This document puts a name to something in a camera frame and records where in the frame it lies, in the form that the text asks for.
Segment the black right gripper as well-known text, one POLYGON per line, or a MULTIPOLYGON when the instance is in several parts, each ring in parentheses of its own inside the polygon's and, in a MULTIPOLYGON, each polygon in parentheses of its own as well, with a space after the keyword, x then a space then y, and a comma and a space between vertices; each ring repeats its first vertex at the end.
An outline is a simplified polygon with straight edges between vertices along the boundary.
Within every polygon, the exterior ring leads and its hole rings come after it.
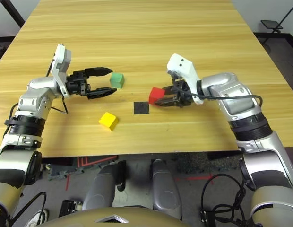
POLYGON ((160 98, 155 101, 155 105, 162 107, 177 106, 184 107, 192 104, 193 99, 190 95, 190 88, 185 80, 173 80, 172 86, 163 87, 164 96, 172 96, 169 98, 160 98))

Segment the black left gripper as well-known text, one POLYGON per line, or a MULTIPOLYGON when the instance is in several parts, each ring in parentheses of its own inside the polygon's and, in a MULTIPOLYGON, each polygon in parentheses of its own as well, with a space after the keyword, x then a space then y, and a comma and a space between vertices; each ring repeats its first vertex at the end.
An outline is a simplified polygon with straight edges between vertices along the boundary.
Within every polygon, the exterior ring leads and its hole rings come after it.
POLYGON ((102 87, 96 90, 89 90, 87 79, 90 76, 105 76, 112 73, 113 70, 106 67, 88 68, 80 71, 74 71, 67 76, 66 88, 70 95, 87 96, 88 99, 96 99, 109 96, 117 91, 116 88, 102 87))

